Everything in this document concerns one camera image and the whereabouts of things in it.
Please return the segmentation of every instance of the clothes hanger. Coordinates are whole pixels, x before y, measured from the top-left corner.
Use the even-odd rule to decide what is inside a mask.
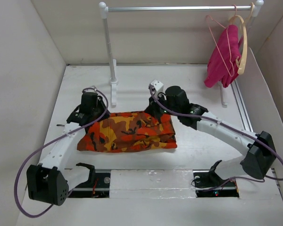
[[[253,13],[253,9],[254,9],[254,3],[251,3],[251,10],[250,10],[250,14],[249,16],[246,18],[246,20],[244,21],[243,18],[240,15],[234,15],[230,20],[230,25],[233,24],[236,20],[236,18],[239,18],[241,21],[240,24],[240,30],[242,30],[243,33],[243,49],[242,49],[242,56],[241,58],[238,60],[236,59],[236,64],[238,67],[238,74],[243,74],[244,70],[245,70],[245,65],[246,65],[246,58],[247,58],[247,47],[248,47],[248,43],[247,43],[247,32],[246,32],[246,24],[249,22],[250,17]]]
[[[236,18],[239,18],[239,19],[241,20],[242,31],[243,31],[243,50],[242,50],[242,56],[241,56],[240,60],[236,59],[236,64],[237,64],[237,67],[238,67],[238,74],[240,75],[240,74],[243,74],[243,73],[244,73],[245,65],[246,65],[246,56],[247,56],[247,33],[246,33],[246,27],[245,27],[245,25],[248,23],[248,21],[249,21],[251,15],[252,15],[252,12],[253,12],[253,9],[254,9],[254,3],[253,3],[253,2],[251,3],[251,11],[250,11],[250,14],[249,14],[248,18],[247,18],[245,21],[243,20],[243,18],[242,18],[241,16],[237,15],[237,7],[236,7],[236,5],[234,5],[234,6],[235,6],[235,14],[234,14],[234,16],[230,19],[230,25],[236,20]],[[231,54],[231,50],[230,50],[230,43],[229,43],[229,38],[228,38],[228,32],[226,31],[226,35],[227,35],[227,41],[228,41],[228,47],[229,47],[229,54],[230,54],[230,64],[231,64],[231,66],[232,66],[233,74],[230,73],[230,70],[229,70],[228,67],[226,66],[225,60],[224,60],[223,57],[222,57],[222,54],[221,54],[221,52],[220,52],[220,49],[219,49],[219,47],[218,47],[218,45],[217,45],[217,42],[216,42],[216,40],[215,40],[215,38],[214,38],[213,32],[212,32],[212,30],[211,30],[211,28],[210,28],[210,26],[209,26],[208,18],[210,18],[212,21],[214,21],[214,22],[216,22],[217,24],[219,24],[219,25],[220,25],[221,27],[223,27],[224,29],[227,29],[227,27],[223,26],[223,25],[220,24],[218,21],[214,20],[210,15],[207,15],[207,16],[206,16],[206,22],[207,22],[207,24],[208,24],[208,28],[209,28],[209,30],[210,30],[210,32],[211,32],[211,35],[212,35],[212,37],[213,37],[213,40],[214,40],[214,42],[215,42],[216,48],[217,48],[217,50],[218,50],[218,52],[219,52],[219,54],[220,54],[220,56],[221,56],[221,58],[222,58],[222,61],[223,61],[224,65],[225,65],[225,67],[226,67],[226,69],[227,69],[227,72],[229,73],[229,75],[230,75],[231,77],[233,77],[235,72],[234,72],[234,66],[233,66],[233,64],[232,64],[232,54]]]

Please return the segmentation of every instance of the camouflage shirt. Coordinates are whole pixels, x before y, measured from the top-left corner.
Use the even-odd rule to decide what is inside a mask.
[[[140,152],[158,148],[177,148],[171,116],[161,123],[145,112],[111,113],[93,124],[77,145],[79,151]]]

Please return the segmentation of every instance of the horizontal rail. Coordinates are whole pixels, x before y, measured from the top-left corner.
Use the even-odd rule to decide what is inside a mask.
[[[237,6],[237,11],[250,11],[251,6]],[[178,6],[178,7],[108,7],[108,12],[157,11],[235,11],[235,6]]]

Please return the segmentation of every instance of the white clothes rack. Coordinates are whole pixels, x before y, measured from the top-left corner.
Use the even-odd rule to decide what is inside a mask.
[[[247,32],[249,32],[252,24],[259,14],[261,7],[263,6],[263,0],[257,0],[254,3],[254,8],[250,20],[247,23]],[[111,105],[116,106],[117,104],[117,61],[113,59],[110,37],[109,37],[109,28],[108,28],[108,13],[114,12],[168,12],[168,11],[251,11],[251,6],[186,6],[186,7],[116,7],[111,8],[106,5],[105,2],[99,3],[100,15],[103,20],[104,30],[105,30],[105,39],[107,54],[109,59],[110,67],[110,84],[111,84]],[[228,102],[225,100],[224,88],[220,86],[222,104],[227,105]]]

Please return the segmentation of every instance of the pink shirt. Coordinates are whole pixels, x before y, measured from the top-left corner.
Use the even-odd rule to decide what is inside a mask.
[[[241,58],[241,54],[239,52],[239,45],[238,45],[238,27],[235,25],[229,25],[227,28],[229,43],[230,43],[230,50],[231,50],[231,62],[230,63],[230,52],[228,47],[228,40],[226,35],[226,29],[220,35],[218,40],[218,47],[220,53],[225,61],[225,64],[230,71],[231,77],[228,73],[227,68],[220,56],[220,53],[217,48],[214,49],[213,54],[208,62],[208,76],[204,80],[204,84],[211,88],[213,87],[218,81],[222,82],[223,87],[228,87],[235,78],[238,76],[238,67],[236,65],[236,59],[238,60]]]

